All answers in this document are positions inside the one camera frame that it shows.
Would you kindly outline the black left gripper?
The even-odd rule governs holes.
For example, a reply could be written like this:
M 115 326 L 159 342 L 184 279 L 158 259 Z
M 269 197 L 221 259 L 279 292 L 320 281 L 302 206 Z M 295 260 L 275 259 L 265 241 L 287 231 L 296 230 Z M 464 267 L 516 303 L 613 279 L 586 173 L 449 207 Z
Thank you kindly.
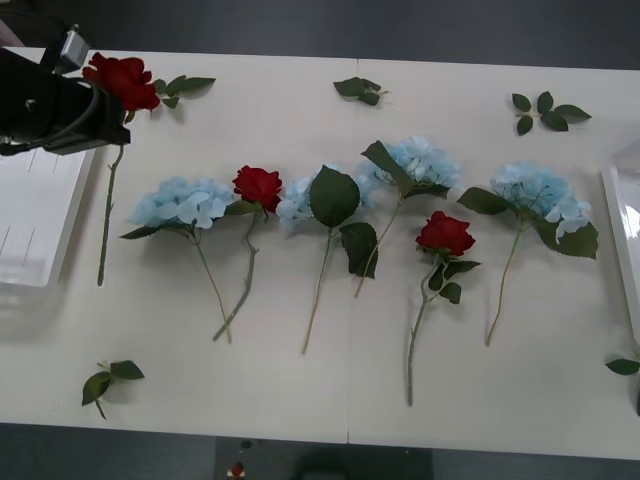
M 59 86 L 53 126 L 42 145 L 46 151 L 71 154 L 130 143 L 119 98 L 84 78 L 62 77 Z

